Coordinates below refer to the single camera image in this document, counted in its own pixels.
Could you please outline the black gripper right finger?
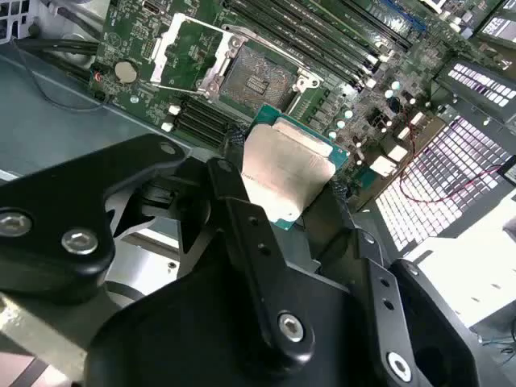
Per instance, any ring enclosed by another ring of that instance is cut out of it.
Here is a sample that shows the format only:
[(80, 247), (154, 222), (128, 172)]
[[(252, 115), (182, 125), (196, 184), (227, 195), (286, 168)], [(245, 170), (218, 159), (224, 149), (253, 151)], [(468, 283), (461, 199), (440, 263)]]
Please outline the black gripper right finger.
[(386, 265), (377, 239), (358, 227), (346, 189), (330, 180), (306, 210), (319, 273), (348, 289), (362, 329), (359, 370), (375, 386), (482, 386), (477, 346), (429, 280), (410, 262)]

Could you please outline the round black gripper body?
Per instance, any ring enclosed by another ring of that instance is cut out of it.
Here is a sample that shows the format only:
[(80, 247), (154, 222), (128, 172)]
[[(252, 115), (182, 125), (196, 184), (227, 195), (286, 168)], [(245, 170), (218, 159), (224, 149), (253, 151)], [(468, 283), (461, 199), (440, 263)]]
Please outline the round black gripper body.
[(280, 371), (258, 340), (248, 296), (227, 264), (174, 281), (114, 315), (91, 343), (88, 386), (374, 386), (357, 306), (342, 286), (295, 268), (314, 355)]

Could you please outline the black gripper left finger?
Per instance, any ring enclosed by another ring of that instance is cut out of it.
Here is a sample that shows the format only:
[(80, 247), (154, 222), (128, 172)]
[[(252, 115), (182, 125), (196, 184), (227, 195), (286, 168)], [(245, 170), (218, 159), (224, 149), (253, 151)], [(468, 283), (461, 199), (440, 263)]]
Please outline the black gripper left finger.
[(249, 201), (235, 166), (187, 155), (147, 134), (39, 172), (1, 188), (1, 288), (57, 302), (82, 302), (103, 284), (115, 240), (154, 218), (184, 223), (193, 259), (208, 235), (245, 288), (253, 338), (281, 363), (314, 354), (310, 321), (264, 210)]

